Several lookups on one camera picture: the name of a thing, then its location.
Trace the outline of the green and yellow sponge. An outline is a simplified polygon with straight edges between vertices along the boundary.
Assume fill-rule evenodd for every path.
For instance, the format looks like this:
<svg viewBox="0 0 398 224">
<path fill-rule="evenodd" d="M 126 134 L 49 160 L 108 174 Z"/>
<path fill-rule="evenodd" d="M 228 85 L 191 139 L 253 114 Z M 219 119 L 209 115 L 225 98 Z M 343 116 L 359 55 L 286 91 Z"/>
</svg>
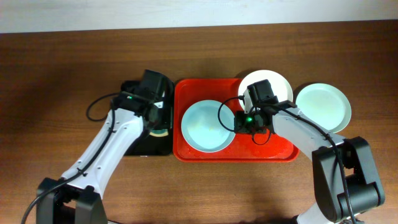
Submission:
<svg viewBox="0 0 398 224">
<path fill-rule="evenodd" d="M 161 129 L 161 130 L 152 130 L 149 134 L 153 137 L 162 138 L 168 136 L 169 132 L 167 129 Z"/>
</svg>

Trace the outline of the white plate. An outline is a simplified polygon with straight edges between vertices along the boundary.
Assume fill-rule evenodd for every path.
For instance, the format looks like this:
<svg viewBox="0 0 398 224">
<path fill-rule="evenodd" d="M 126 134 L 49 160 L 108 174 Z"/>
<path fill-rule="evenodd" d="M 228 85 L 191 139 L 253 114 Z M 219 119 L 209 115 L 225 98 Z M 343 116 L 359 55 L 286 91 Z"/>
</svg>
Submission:
<svg viewBox="0 0 398 224">
<path fill-rule="evenodd" d="M 238 96 L 244 95 L 248 85 L 261 80 L 270 82 L 272 91 L 279 101 L 293 101 L 293 90 L 290 83 L 281 74 L 271 70 L 257 70 L 246 75 L 239 84 Z"/>
</svg>

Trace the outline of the light blue plate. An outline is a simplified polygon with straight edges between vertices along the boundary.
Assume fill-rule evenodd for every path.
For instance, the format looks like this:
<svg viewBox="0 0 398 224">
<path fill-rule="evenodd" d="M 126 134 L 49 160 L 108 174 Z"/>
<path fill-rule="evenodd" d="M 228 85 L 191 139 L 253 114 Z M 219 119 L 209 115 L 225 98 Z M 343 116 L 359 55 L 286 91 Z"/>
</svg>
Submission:
<svg viewBox="0 0 398 224">
<path fill-rule="evenodd" d="M 234 114 L 221 102 L 203 100 L 184 112 L 181 132 L 189 146 L 200 152 L 214 153 L 228 147 L 235 138 Z"/>
</svg>

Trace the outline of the pale green plate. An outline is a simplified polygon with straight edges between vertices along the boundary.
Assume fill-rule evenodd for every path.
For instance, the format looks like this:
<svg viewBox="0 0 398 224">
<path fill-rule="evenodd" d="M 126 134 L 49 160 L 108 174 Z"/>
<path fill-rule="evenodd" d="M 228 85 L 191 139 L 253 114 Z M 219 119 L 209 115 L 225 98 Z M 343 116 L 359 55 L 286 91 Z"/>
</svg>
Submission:
<svg viewBox="0 0 398 224">
<path fill-rule="evenodd" d="M 332 133 L 345 129 L 352 109 L 346 95 L 336 87 L 314 83 L 299 91 L 295 104 L 305 116 Z"/>
</svg>

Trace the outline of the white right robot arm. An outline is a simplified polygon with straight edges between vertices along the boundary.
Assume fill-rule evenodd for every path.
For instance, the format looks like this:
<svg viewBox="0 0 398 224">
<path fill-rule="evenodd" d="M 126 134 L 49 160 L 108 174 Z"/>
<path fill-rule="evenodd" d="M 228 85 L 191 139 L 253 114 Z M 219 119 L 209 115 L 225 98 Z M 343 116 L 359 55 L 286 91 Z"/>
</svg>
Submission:
<svg viewBox="0 0 398 224">
<path fill-rule="evenodd" d="M 234 132 L 268 131 L 297 147 L 312 161 L 316 202 L 291 223 L 357 223 L 355 216 L 386 199 L 372 150 L 362 137 L 328 132 L 291 102 L 259 103 L 237 112 Z"/>
</svg>

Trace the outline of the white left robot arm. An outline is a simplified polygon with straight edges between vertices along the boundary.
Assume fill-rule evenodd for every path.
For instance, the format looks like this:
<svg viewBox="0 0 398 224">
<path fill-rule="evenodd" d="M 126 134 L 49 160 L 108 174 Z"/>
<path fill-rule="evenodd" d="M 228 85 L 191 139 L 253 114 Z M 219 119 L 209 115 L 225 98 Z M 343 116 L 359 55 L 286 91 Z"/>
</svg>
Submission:
<svg viewBox="0 0 398 224">
<path fill-rule="evenodd" d="M 152 130 L 170 127 L 174 96 L 161 93 L 109 94 L 110 111 L 99 133 L 61 178 L 44 179 L 28 211 L 37 223 L 109 223 L 103 205 L 106 186 L 126 151 Z"/>
</svg>

